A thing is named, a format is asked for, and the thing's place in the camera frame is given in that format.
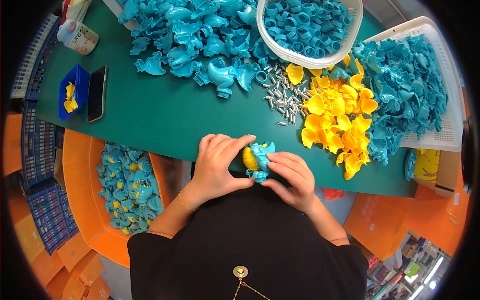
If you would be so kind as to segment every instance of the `white plastic basket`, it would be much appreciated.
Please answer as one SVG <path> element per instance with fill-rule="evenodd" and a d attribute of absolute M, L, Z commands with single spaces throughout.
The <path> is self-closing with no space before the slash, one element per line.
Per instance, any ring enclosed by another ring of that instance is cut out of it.
<path fill-rule="evenodd" d="M 293 62 L 297 65 L 301 65 L 308 69 L 322 69 L 336 64 L 341 61 L 350 51 L 355 42 L 355 38 L 360 29 L 360 24 L 363 19 L 363 4 L 361 0 L 341 0 L 343 5 L 348 8 L 348 13 L 353 17 L 353 22 L 347 26 L 347 35 L 340 42 L 341 48 L 339 52 L 333 54 L 326 53 L 322 59 L 311 59 L 303 56 L 290 49 L 280 47 L 275 40 L 267 33 L 267 29 L 264 24 L 264 15 L 267 5 L 270 0 L 259 0 L 257 3 L 257 25 L 258 31 L 262 36 L 265 44 L 272 50 L 278 57 L 283 60 Z"/>
<path fill-rule="evenodd" d="M 49 14 L 48 17 L 42 22 L 35 37 L 32 39 L 32 42 L 28 46 L 28 49 L 25 53 L 24 59 L 18 68 L 17 76 L 15 77 L 15 81 L 13 83 L 12 92 L 10 93 L 11 98 L 25 98 L 30 76 L 32 75 L 33 68 L 35 67 L 36 58 L 40 54 L 43 43 L 47 39 L 47 36 L 57 18 L 57 16 Z"/>
<path fill-rule="evenodd" d="M 419 35 L 424 35 L 427 43 L 431 44 L 435 50 L 438 69 L 448 95 L 447 112 L 441 116 L 441 132 L 427 131 L 420 140 L 417 139 L 416 133 L 410 133 L 400 141 L 400 147 L 460 152 L 465 103 L 455 61 L 437 25 L 427 17 L 418 17 L 372 36 L 365 42 L 376 41 L 378 43 L 388 38 L 401 40 L 407 36 Z"/>

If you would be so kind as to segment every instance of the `person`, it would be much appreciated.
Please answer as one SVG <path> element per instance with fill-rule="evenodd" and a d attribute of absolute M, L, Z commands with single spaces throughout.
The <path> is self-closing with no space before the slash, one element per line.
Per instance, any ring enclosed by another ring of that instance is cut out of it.
<path fill-rule="evenodd" d="M 134 300 L 364 299 L 367 259 L 314 194 L 303 159 L 267 154 L 288 188 L 228 171 L 254 141 L 202 138 L 192 180 L 128 241 Z"/>

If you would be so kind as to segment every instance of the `toy assembly pile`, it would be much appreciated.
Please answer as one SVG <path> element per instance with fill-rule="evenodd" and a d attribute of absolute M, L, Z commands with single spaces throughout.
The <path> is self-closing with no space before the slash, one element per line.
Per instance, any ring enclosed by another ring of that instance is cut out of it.
<path fill-rule="evenodd" d="M 295 126 L 301 115 L 303 144 L 318 144 L 337 155 L 345 180 L 371 159 L 388 164 L 404 135 L 413 132 L 420 139 L 427 130 L 442 130 L 440 116 L 446 113 L 448 96 L 434 50 L 423 36 L 356 42 L 337 64 L 307 71 L 279 58 L 264 43 L 253 0 L 119 2 L 125 4 L 119 23 L 134 19 L 140 27 L 131 31 L 135 39 L 130 54 L 151 43 L 158 49 L 146 61 L 137 60 L 139 72 L 163 75 L 168 66 L 173 75 L 193 76 L 200 86 L 215 84 L 221 98 L 232 94 L 235 79 L 246 91 L 255 79 L 265 89 L 266 105 L 281 114 L 277 125 Z M 280 47 L 321 59 L 341 49 L 352 21 L 349 8 L 338 0 L 282 0 L 267 2 L 263 25 Z M 222 55 L 231 65 L 222 57 L 204 65 L 195 60 L 199 55 Z M 99 170 L 113 226 L 125 234 L 146 230 L 161 212 L 155 177 L 139 167 L 147 156 L 135 158 L 131 151 L 138 150 L 106 144 Z"/>
<path fill-rule="evenodd" d="M 123 145 L 105 143 L 102 165 L 97 166 L 110 225 L 123 234 L 146 232 L 163 211 L 158 183 L 148 153 Z"/>

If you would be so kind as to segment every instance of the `small blue box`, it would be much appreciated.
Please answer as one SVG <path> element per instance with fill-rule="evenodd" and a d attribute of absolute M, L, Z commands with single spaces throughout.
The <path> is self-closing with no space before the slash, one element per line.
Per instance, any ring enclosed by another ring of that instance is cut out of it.
<path fill-rule="evenodd" d="M 64 102 L 67 97 L 68 82 L 71 82 L 75 86 L 75 101 L 78 104 L 78 108 L 68 113 L 65 109 Z M 59 87 L 59 112 L 58 116 L 62 122 L 68 120 L 68 118 L 75 112 L 79 111 L 82 106 L 87 103 L 88 100 L 88 86 L 90 84 L 90 73 L 82 68 L 82 65 L 77 63 L 73 69 L 71 69 L 67 75 L 60 82 Z"/>

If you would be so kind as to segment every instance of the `hand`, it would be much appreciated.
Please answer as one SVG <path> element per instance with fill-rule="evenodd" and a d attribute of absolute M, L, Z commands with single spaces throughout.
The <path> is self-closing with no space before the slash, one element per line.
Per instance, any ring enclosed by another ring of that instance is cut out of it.
<path fill-rule="evenodd" d="M 315 179 L 307 163 L 298 155 L 289 152 L 267 153 L 270 160 L 268 167 L 285 178 L 291 185 L 286 188 L 275 179 L 267 179 L 260 183 L 271 188 L 285 203 L 309 213 L 315 202 Z"/>
<path fill-rule="evenodd" d="M 246 144 L 255 141 L 254 135 L 232 139 L 223 134 L 209 134 L 198 146 L 198 157 L 192 181 L 183 189 L 182 199 L 195 209 L 207 202 L 255 183 L 254 178 L 233 178 L 228 166 Z"/>

